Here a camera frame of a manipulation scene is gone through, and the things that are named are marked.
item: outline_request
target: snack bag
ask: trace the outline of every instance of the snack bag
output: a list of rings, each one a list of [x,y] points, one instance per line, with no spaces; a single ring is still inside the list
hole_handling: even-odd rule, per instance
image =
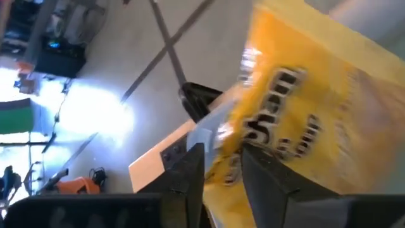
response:
[[[256,4],[239,102],[218,129],[204,202],[224,227],[254,227],[243,140],[339,194],[374,190],[401,153],[405,64],[302,0]]]

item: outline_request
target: concrete floor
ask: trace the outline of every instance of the concrete floor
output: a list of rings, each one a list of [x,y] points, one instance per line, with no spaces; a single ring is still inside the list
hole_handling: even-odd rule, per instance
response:
[[[66,179],[74,179],[104,167],[109,193],[132,192],[128,166],[188,119],[177,98],[182,77],[222,91],[237,80],[251,8],[251,0],[131,0],[126,6],[109,0],[104,27],[66,99],[58,92],[62,81],[46,82],[41,90],[37,102],[48,113],[38,117],[45,123],[42,133],[52,131],[53,113],[64,102],[56,142],[43,155],[42,146],[32,147],[32,160],[44,162],[38,174],[49,178],[69,168]],[[164,37],[174,44],[166,45]],[[19,150],[24,152],[18,156],[0,153],[0,167],[19,165],[24,173],[28,150]]]

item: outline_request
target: yellow bag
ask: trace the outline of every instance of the yellow bag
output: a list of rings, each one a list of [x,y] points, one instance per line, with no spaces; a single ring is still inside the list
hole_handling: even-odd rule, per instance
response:
[[[337,193],[372,191],[404,139],[404,72],[397,56],[303,1],[257,4],[242,98],[218,130],[226,137],[205,204],[225,227],[255,226],[232,166],[243,140]]]

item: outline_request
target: green panel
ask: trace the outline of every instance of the green panel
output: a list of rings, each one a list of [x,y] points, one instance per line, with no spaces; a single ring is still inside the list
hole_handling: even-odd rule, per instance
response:
[[[28,132],[33,127],[31,107],[0,111],[0,134]]]

